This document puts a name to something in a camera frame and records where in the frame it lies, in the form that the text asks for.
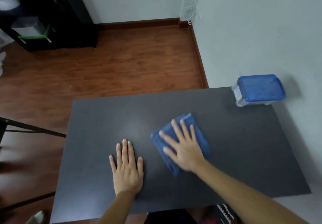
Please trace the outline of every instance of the blue cloth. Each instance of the blue cloth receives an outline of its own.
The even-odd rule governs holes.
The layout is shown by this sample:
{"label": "blue cloth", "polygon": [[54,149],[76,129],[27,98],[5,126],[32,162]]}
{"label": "blue cloth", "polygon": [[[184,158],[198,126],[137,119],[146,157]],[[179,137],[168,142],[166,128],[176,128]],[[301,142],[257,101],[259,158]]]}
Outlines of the blue cloth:
{"label": "blue cloth", "polygon": [[[208,142],[207,140],[205,139],[205,137],[203,136],[201,130],[199,129],[196,121],[195,121],[195,118],[191,115],[191,113],[187,114],[187,115],[182,115],[182,116],[179,116],[177,118],[175,118],[175,121],[177,122],[178,126],[180,127],[180,129],[182,130],[181,128],[181,125],[180,125],[180,120],[183,119],[187,128],[188,128],[188,131],[191,135],[191,132],[190,132],[190,125],[194,125],[194,128],[195,128],[195,133],[196,133],[196,138],[197,138],[197,141],[199,143],[199,146],[201,148],[201,151],[203,153],[203,156],[205,158],[208,158],[210,156],[210,148],[209,148],[209,145],[208,145]],[[168,134],[170,137],[172,137],[175,141],[179,142],[178,140],[178,137],[175,135],[175,131],[173,130],[172,128],[172,125],[171,125],[171,122],[169,122],[167,125],[165,125],[163,128],[160,128],[158,130],[156,130],[155,132],[153,132],[151,134],[151,139],[152,139],[152,142],[154,143],[154,145],[157,147],[157,149],[159,150],[162,158],[164,159],[165,163],[167,164],[168,168],[171,170],[172,174],[174,176],[177,176],[182,170],[180,169],[180,167],[173,162],[173,160],[171,160],[164,152],[163,152],[163,147],[169,147],[170,149],[173,150],[173,152],[175,152],[175,150],[169,145],[167,144],[166,141],[164,141],[160,136],[159,136],[159,132],[160,131],[163,131],[164,133]]]}

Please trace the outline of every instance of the table top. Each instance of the table top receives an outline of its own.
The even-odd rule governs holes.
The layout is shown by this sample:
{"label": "table top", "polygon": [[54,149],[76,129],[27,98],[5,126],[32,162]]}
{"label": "table top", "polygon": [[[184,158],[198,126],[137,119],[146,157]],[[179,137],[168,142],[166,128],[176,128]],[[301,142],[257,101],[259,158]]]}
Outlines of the table top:
{"label": "table top", "polygon": [[115,198],[109,155],[124,138],[144,159],[130,214],[223,203],[194,174],[174,177],[151,142],[151,132],[189,112],[214,166],[270,197],[310,193],[272,106],[237,107],[230,88],[75,100],[50,223],[102,216]]}

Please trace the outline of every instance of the finger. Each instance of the finger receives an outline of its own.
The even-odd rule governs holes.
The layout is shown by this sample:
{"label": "finger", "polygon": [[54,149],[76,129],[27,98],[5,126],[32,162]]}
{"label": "finger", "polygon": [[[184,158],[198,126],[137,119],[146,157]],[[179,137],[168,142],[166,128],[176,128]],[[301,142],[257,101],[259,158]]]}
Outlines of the finger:
{"label": "finger", "polygon": [[192,141],[197,143],[195,128],[194,128],[194,125],[192,124],[190,125],[190,132],[191,132]]}
{"label": "finger", "polygon": [[122,165],[127,164],[127,140],[122,141]]}
{"label": "finger", "polygon": [[191,140],[190,134],[189,134],[189,132],[188,132],[188,129],[187,129],[187,127],[186,127],[185,122],[184,122],[184,120],[183,120],[183,119],[181,119],[181,120],[180,120],[180,125],[181,125],[181,127],[182,127],[182,131],[183,131],[183,135],[184,135],[184,137],[185,137],[186,139]]}
{"label": "finger", "polygon": [[128,150],[128,163],[131,165],[134,165],[135,167],[134,150],[130,141],[127,142],[127,150]]}
{"label": "finger", "polygon": [[114,173],[116,171],[116,166],[112,155],[110,155],[110,164],[111,164],[112,172]]}
{"label": "finger", "polygon": [[176,142],[172,137],[170,137],[169,135],[165,134],[163,131],[159,132],[160,137],[162,137],[164,139],[164,141],[166,141],[172,148],[174,148],[175,150],[178,149],[178,142]]}
{"label": "finger", "polygon": [[143,180],[143,158],[141,156],[138,158],[138,173],[139,178]]}
{"label": "finger", "polygon": [[175,122],[175,120],[173,119],[171,121],[171,125],[175,131],[175,134],[177,135],[178,139],[179,139],[179,142],[182,142],[184,141],[184,137],[183,137],[183,134],[181,132],[181,129],[179,128],[178,124]]}
{"label": "finger", "polygon": [[116,145],[116,158],[118,162],[118,168],[122,167],[122,154],[121,154],[121,145],[117,144]]}
{"label": "finger", "polygon": [[178,156],[168,147],[163,147],[163,152],[170,157],[175,163],[178,162]]}

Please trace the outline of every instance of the hand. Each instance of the hand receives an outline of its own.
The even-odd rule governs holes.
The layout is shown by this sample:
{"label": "hand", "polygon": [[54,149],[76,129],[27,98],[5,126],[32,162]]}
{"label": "hand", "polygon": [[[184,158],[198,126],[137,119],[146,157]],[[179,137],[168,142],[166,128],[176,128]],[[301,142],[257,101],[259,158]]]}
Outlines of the hand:
{"label": "hand", "polygon": [[138,169],[135,164],[134,150],[130,141],[123,139],[123,151],[121,145],[116,145],[118,167],[116,168],[113,156],[110,155],[110,163],[113,172],[115,194],[130,192],[135,196],[143,185],[143,158],[138,158]]}
{"label": "hand", "polygon": [[179,139],[179,143],[162,131],[159,132],[159,135],[164,139],[164,141],[175,149],[177,154],[175,154],[168,147],[164,147],[163,152],[169,156],[179,167],[185,171],[193,172],[195,168],[205,160],[196,139],[194,126],[190,125],[190,136],[184,120],[180,121],[183,134],[175,120],[172,120],[171,124]]}

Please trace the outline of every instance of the wooden floor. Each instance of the wooden floor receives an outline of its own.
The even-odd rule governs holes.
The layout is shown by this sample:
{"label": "wooden floor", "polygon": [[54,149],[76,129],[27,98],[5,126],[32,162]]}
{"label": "wooden floor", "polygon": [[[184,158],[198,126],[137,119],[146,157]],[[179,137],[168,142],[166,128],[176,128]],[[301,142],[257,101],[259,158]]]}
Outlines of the wooden floor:
{"label": "wooden floor", "polygon": [[[102,31],[96,49],[4,50],[0,116],[62,133],[75,99],[202,88],[189,31],[177,26]],[[55,191],[63,138],[6,132],[1,146],[1,207]],[[51,206],[52,198],[21,207],[2,223]]]}

